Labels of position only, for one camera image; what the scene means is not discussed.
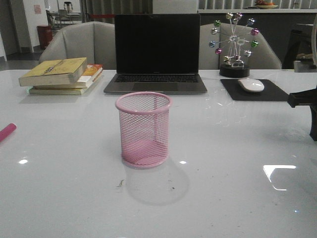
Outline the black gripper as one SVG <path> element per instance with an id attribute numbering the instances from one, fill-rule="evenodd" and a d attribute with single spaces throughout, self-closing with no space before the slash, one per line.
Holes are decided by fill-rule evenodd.
<path id="1" fill-rule="evenodd" d="M 317 89 L 310 89 L 302 92 L 290 93 L 287 103 L 292 107 L 309 106 L 312 114 L 310 137 L 317 140 Z"/>

